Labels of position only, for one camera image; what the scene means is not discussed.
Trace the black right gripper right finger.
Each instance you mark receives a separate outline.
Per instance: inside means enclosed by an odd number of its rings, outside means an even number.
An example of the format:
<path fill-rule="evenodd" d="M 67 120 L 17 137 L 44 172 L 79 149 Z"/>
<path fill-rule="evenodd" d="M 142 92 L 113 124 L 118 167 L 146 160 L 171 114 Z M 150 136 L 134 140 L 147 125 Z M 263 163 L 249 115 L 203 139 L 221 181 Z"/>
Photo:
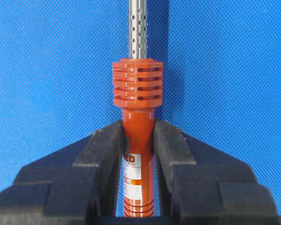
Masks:
<path fill-rule="evenodd" d="M 162 120 L 154 151 L 160 213 L 175 225 L 281 225 L 270 191 L 248 164 Z"/>

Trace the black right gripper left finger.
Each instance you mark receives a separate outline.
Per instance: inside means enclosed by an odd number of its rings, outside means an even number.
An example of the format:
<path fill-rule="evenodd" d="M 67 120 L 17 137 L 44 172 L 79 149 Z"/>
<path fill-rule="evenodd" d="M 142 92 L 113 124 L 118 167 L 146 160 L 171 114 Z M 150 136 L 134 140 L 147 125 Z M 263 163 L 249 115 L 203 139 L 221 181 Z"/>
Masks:
<path fill-rule="evenodd" d="M 96 225 L 113 217 L 122 141 L 117 121 L 24 166 L 0 192 L 0 225 Z"/>

